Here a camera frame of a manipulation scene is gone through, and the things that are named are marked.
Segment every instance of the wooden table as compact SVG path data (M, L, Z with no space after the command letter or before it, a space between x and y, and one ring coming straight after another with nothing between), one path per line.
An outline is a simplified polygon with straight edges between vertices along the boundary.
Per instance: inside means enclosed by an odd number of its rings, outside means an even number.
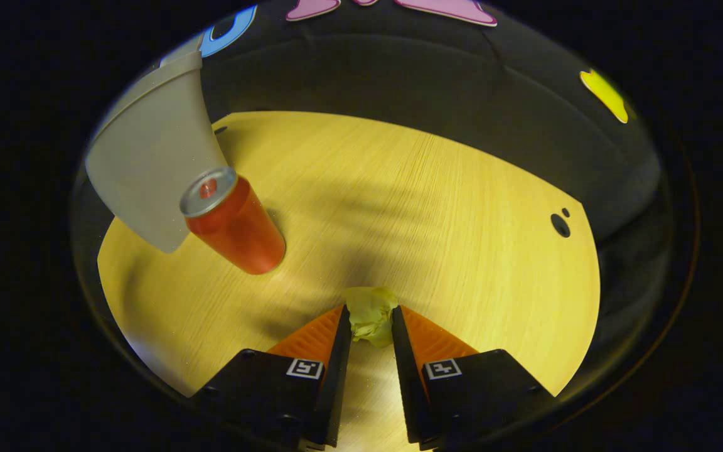
M240 349L267 350L342 303L389 286L480 352L509 351L553 395L591 342L599 266L582 205L491 155L425 132L314 112L243 112L213 124L287 241L261 276L190 235L173 254L116 218L103 289L138 356L190 396ZM570 237L552 214L570 212ZM353 343L339 450L407 443L393 348Z

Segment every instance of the table surface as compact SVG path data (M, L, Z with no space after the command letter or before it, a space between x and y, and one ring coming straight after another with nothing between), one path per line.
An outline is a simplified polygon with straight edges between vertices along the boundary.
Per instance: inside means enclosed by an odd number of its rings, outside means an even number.
M213 124L287 242L244 274L192 234L173 254L118 218L98 265L112 314L153 372L190 396L243 348L265 351L342 303L388 286L480 352L504 348L553 395L582 363L599 264L582 205L491 155L426 132L315 112ZM562 209L570 237L551 223ZM409 450L392 346L353 343L339 450Z

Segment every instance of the red can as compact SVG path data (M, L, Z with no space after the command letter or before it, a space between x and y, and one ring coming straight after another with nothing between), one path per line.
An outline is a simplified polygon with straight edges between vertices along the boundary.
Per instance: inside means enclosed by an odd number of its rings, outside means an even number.
M192 182L180 211L190 231L249 274L269 272L284 258L283 235L232 167L212 169Z

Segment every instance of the can lid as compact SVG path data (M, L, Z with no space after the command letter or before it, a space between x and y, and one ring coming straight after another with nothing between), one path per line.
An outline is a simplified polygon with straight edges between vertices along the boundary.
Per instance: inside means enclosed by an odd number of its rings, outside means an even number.
M204 172L180 198L180 212L184 217L201 217L217 207L236 186L238 176L229 166Z

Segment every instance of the wooden tabletop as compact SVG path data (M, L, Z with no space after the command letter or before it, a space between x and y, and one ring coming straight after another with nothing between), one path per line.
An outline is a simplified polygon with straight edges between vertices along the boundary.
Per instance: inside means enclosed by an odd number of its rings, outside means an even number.
M599 309L595 245L574 198L476 149L383 122L243 112L213 124L222 126L227 162L286 238L281 265L244 274L191 234L163 254L118 218L98 259L121 331L173 388L192 395L236 352L269 349L351 286L388 286L478 351L509 351L553 395L565 387ZM393 348L360 341L338 449L373 448L418 449Z

